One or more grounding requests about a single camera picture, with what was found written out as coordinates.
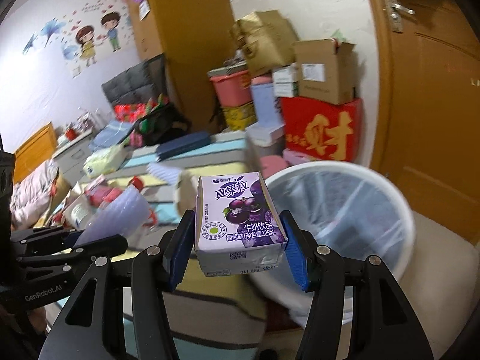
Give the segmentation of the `white foam net sleeve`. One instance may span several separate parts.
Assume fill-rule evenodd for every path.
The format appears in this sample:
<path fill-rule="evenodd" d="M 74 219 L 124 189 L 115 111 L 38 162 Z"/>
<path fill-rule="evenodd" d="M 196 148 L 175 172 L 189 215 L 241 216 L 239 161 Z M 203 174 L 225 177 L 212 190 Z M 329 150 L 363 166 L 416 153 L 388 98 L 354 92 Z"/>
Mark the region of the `white foam net sleeve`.
<path fill-rule="evenodd" d="M 93 220 L 78 237 L 75 247 L 115 235 L 129 237 L 146 224 L 150 216 L 149 202 L 134 186 L 128 186 L 109 205 L 97 210 Z"/>

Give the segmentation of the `pink box under red box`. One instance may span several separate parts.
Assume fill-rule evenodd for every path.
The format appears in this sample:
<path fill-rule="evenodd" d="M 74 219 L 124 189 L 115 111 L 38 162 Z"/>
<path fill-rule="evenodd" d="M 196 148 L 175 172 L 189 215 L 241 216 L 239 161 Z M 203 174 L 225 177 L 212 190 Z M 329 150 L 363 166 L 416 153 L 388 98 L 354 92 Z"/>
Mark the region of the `pink box under red box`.
<path fill-rule="evenodd" d="M 267 179 L 270 176 L 287 169 L 287 167 L 312 161 L 317 161 L 317 158 L 295 150 L 284 149 L 282 155 L 268 155 L 260 158 L 260 164 L 262 166 L 261 173 L 264 179 Z"/>

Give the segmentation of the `purple grape milk carton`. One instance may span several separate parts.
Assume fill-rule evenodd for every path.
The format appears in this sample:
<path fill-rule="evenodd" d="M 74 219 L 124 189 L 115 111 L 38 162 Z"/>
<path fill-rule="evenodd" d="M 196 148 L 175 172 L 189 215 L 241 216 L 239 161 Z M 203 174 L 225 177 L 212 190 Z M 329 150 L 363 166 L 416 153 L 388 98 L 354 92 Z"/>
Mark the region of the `purple grape milk carton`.
<path fill-rule="evenodd" d="M 195 219 L 194 251 L 206 277 L 279 266 L 288 237 L 260 172 L 201 176 Z"/>

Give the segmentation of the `white round trash bin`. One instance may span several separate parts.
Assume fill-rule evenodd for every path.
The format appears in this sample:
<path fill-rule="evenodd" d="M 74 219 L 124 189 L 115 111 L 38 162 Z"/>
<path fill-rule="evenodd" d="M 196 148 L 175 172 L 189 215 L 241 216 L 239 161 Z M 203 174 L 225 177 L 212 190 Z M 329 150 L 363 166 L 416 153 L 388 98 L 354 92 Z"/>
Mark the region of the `white round trash bin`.
<path fill-rule="evenodd" d="M 290 166 L 266 180 L 277 211 L 289 211 L 316 242 L 343 257 L 376 254 L 400 280 L 416 229 L 404 195 L 383 175 L 337 161 Z"/>

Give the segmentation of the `yellow tissue pack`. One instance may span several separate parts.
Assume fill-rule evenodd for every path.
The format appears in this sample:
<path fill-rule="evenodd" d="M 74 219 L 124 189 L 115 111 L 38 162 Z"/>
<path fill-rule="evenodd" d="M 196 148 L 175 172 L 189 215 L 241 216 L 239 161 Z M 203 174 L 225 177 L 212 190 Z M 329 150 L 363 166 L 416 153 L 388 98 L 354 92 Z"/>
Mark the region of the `yellow tissue pack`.
<path fill-rule="evenodd" d="M 122 145 L 113 145 L 95 151 L 86 158 L 83 172 L 90 179 L 116 172 L 125 161 L 126 154 L 127 152 Z"/>

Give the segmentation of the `paper note on wardrobe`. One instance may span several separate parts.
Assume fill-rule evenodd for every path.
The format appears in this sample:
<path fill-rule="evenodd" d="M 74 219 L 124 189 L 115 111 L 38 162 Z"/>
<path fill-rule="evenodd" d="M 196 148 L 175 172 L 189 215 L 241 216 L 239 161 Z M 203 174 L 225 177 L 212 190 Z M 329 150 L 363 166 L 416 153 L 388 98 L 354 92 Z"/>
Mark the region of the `paper note on wardrobe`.
<path fill-rule="evenodd" d="M 139 20 L 144 20 L 151 11 L 149 2 L 147 0 L 142 0 L 138 6 L 139 11 Z"/>

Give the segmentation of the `white small box lower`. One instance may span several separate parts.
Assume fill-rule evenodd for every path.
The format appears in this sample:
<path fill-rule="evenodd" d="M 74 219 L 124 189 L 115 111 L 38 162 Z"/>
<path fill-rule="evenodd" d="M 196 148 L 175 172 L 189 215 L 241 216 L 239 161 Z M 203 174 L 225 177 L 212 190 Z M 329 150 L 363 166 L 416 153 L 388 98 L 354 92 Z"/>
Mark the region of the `white small box lower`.
<path fill-rule="evenodd" d="M 299 95 L 298 83 L 274 83 L 273 93 L 277 98 L 294 98 Z"/>

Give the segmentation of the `white wall switch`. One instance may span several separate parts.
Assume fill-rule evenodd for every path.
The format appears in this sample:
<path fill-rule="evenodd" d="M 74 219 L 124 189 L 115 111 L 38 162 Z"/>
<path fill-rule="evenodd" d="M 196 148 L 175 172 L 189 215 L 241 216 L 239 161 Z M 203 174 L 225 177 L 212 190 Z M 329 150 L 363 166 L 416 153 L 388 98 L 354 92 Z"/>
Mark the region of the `white wall switch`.
<path fill-rule="evenodd" d="M 80 68 L 80 66 L 75 67 L 74 69 L 72 69 L 72 77 L 73 77 L 73 78 L 78 77 L 80 74 L 81 74 L 81 68 Z"/>

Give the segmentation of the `dark blue glasses case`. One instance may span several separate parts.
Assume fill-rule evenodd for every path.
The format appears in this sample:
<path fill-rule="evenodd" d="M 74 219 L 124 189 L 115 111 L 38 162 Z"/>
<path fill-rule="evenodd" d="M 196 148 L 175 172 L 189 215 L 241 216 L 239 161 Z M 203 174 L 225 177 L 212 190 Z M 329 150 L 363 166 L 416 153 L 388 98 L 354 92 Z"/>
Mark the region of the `dark blue glasses case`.
<path fill-rule="evenodd" d="M 156 156 L 159 161 L 176 155 L 182 155 L 191 150 L 196 150 L 211 143 L 211 135 L 208 132 L 190 133 L 174 140 L 160 144 L 156 149 Z"/>

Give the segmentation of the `floral bed quilt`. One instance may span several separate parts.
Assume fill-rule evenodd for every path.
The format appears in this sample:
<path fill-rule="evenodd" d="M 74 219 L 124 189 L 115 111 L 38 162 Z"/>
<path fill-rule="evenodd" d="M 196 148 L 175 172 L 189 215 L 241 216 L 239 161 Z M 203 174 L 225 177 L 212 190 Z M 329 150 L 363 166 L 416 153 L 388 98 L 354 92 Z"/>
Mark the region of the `floral bed quilt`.
<path fill-rule="evenodd" d="M 58 176 L 59 167 L 50 158 L 13 186 L 10 211 L 14 230 L 31 228 L 43 216 L 55 196 Z"/>

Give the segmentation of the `pink milk carton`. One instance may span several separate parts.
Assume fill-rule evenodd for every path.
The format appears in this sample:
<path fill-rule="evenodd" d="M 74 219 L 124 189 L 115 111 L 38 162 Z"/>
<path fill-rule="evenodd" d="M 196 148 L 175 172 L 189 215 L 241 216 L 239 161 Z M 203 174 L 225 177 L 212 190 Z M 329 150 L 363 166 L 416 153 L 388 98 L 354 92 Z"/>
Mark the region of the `pink milk carton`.
<path fill-rule="evenodd" d="M 105 184 L 98 184 L 92 188 L 86 189 L 84 194 L 89 204 L 95 208 L 105 204 L 112 203 L 117 199 L 123 190 Z"/>

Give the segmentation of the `grey drawer cabinet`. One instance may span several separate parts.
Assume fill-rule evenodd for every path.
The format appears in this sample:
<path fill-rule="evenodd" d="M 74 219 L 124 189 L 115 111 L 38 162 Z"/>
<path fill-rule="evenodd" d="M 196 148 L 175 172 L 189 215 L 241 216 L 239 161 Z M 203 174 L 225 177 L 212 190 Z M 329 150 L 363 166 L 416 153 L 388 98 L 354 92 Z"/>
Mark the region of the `grey drawer cabinet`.
<path fill-rule="evenodd" d="M 65 178 L 72 178 L 74 183 L 83 177 L 83 166 L 91 155 L 89 144 L 94 138 L 93 130 L 88 129 L 73 141 L 58 148 L 52 155 Z"/>

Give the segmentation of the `white small box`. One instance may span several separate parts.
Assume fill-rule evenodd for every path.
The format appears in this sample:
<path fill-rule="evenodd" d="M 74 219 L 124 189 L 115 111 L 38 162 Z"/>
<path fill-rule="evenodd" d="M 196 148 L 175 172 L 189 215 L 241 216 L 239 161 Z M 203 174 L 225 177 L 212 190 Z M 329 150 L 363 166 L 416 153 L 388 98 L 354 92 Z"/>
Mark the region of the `white small box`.
<path fill-rule="evenodd" d="M 290 84 L 297 82 L 299 79 L 296 63 L 273 69 L 272 79 L 275 84 Z"/>
<path fill-rule="evenodd" d="M 294 98 L 299 95 L 298 83 L 274 83 L 273 93 L 277 98 Z"/>

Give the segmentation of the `cartoon couple wall sticker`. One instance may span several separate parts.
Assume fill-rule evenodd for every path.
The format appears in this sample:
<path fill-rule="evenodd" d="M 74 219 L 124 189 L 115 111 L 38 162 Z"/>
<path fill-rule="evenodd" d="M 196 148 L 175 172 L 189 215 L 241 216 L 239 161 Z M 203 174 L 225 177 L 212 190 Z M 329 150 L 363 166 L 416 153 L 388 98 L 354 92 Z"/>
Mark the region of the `cartoon couple wall sticker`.
<path fill-rule="evenodd" d="M 97 48 L 105 42 L 110 44 L 113 52 L 121 49 L 120 35 L 117 27 L 120 24 L 120 13 L 109 11 L 100 20 L 104 33 L 96 34 L 92 25 L 86 25 L 76 33 L 76 43 L 80 47 L 79 60 L 88 68 L 97 63 Z"/>

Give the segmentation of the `striped tablecloth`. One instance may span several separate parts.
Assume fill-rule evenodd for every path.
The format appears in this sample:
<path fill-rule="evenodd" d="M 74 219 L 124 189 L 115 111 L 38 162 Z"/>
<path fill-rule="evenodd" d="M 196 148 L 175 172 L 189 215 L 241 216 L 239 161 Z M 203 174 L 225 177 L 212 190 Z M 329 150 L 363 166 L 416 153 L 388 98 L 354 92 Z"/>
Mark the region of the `striped tablecloth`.
<path fill-rule="evenodd" d="M 42 359 L 253 359 L 266 310 L 239 276 L 207 278 L 193 256 L 193 211 L 132 258 L 112 236 L 73 250 L 87 269 L 59 312 Z"/>

